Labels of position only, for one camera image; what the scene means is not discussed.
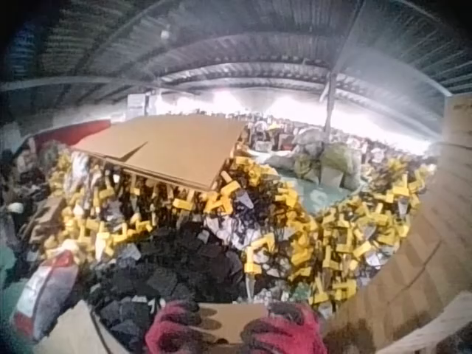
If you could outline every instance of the pile of waste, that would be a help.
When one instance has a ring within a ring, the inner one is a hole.
[[[302,301],[327,318],[398,249],[428,171],[396,159],[369,175],[368,190],[310,215],[249,157],[199,192],[64,151],[30,244],[39,260],[71,255],[83,297],[133,351],[162,300]]]
[[[354,296],[398,250],[430,175],[421,159],[391,159],[372,169],[368,188],[317,216],[321,251],[315,281],[306,282],[313,292],[310,303],[323,316]]]

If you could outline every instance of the cardboard sheet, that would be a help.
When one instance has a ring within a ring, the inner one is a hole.
[[[210,354],[237,353],[244,326],[253,319],[267,316],[267,310],[261,304],[200,304],[200,307],[203,322],[197,329],[204,334],[204,340],[208,343],[227,343],[211,346]],[[49,337],[36,344],[33,352],[128,354],[98,317],[91,315],[84,301],[60,316]]]
[[[244,122],[200,114],[140,117],[75,145],[147,176],[210,190]]]

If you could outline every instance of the metal pillar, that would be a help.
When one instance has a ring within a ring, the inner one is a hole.
[[[324,122],[324,141],[330,141],[331,133],[331,116],[333,115],[334,109],[334,95],[336,93],[336,79],[337,73],[331,72],[329,75],[328,90],[327,90],[327,115],[326,121]]]

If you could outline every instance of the red glove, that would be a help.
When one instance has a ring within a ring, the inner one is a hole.
[[[201,323],[195,302],[172,301],[156,315],[146,333],[151,354],[200,354],[203,352],[201,333],[188,327]]]
[[[277,302],[272,317],[249,322],[241,333],[244,354],[327,354],[313,310],[307,305]]]

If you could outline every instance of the white wall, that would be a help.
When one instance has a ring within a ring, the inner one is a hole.
[[[126,103],[116,105],[83,105],[58,111],[44,111],[0,127],[0,148],[15,151],[30,135],[68,125],[109,119],[112,123],[125,118]]]

